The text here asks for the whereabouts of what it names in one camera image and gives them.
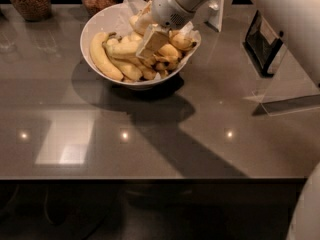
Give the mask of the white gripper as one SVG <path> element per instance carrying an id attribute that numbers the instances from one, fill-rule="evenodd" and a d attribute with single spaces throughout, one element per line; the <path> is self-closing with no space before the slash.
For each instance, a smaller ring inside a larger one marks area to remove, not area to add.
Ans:
<path id="1" fill-rule="evenodd" d="M 149 1 L 137 16 L 139 34 L 144 36 L 136 56 L 149 58 L 167 43 L 168 28 L 183 28 L 193 18 L 194 12 L 187 11 L 176 0 L 152 0 L 152 3 Z"/>

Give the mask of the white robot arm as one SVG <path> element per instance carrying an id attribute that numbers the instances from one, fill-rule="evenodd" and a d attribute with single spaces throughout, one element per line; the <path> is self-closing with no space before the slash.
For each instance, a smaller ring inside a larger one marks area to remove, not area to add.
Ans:
<path id="1" fill-rule="evenodd" d="M 160 24 L 188 21 L 206 0 L 153 0 Z M 251 0 L 287 52 L 257 98 L 258 73 L 234 39 L 208 40 L 187 76 L 199 142 L 170 142 L 180 171 L 207 176 L 233 209 L 223 240 L 319 240 L 319 0 Z"/>

